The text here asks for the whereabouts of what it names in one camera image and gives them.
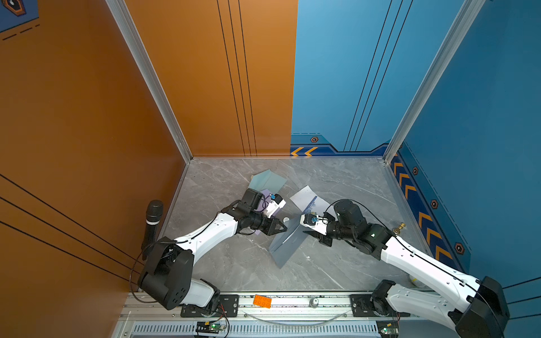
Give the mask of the grey envelope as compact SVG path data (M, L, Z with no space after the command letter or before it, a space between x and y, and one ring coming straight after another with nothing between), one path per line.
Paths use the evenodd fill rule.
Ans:
M307 234L300 224L288 226L287 232L276 235L269 247L276 266L283 268L306 238Z

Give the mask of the blue floral letter paper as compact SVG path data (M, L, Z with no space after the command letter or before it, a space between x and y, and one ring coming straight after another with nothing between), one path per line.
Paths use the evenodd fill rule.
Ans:
M308 206L302 212L303 214L316 214L323 217L325 211L329 207L329 203L321 197L315 196L308 204Z

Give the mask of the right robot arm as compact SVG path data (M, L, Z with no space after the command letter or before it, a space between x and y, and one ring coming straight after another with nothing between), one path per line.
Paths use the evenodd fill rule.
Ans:
M491 277L477 279L420 252L384 225L370 223L349 199L337 201L333 214L304 214L307 234L325 246L349 242L361 253L417 278L429 292L383 280L371 294L379 315L409 313L455 330L460 337L503 337L510 312L503 288Z

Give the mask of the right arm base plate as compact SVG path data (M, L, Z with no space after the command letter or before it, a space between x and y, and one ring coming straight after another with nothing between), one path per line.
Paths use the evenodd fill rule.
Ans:
M350 307L352 310L353 317L387 317L387 318L408 318L411 316L409 313L397 312L392 310L390 306L384 305L379 306L375 305L372 301L370 294L351 294L349 296Z

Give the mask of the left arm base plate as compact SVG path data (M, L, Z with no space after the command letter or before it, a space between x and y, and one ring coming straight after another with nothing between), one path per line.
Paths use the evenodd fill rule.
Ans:
M183 305L180 316L182 318L218 318L225 314L228 318L236 318L239 310L239 294L220 294L204 307L196 305Z

